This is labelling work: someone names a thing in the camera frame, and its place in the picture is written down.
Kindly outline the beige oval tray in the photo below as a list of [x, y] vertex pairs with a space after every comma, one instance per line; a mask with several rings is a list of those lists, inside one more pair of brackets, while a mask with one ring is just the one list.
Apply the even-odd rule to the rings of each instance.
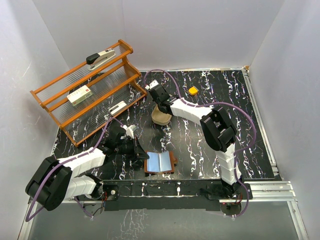
[[172, 115], [163, 113], [159, 110], [158, 105], [156, 104], [152, 113], [151, 113], [151, 119], [153, 123], [160, 125], [160, 126], [166, 126], [171, 121]]

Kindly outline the brown leather card holder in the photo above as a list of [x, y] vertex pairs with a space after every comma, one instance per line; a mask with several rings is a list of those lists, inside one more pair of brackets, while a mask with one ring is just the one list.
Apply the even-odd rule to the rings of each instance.
[[161, 153], [147, 152], [148, 158], [144, 160], [144, 172], [149, 174], [167, 174], [175, 171], [178, 159], [172, 151]]

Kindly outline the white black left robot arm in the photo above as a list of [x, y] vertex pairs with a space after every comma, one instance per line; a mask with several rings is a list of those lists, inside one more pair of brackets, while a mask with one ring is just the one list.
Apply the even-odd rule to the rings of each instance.
[[106, 139], [76, 155], [46, 157], [25, 188], [25, 192], [47, 211], [56, 209], [63, 200], [85, 195], [97, 200], [103, 195], [103, 182], [86, 172], [113, 161], [117, 155], [135, 161], [149, 158], [139, 139], [134, 136], [135, 125], [117, 126]]

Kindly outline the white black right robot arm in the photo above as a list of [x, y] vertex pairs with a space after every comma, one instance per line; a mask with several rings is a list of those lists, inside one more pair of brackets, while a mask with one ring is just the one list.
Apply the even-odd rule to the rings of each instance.
[[236, 127], [224, 108], [199, 106], [170, 95], [156, 80], [146, 86], [158, 109], [198, 124], [207, 145], [215, 151], [221, 169], [223, 195], [233, 199], [241, 192], [242, 174], [235, 161]]

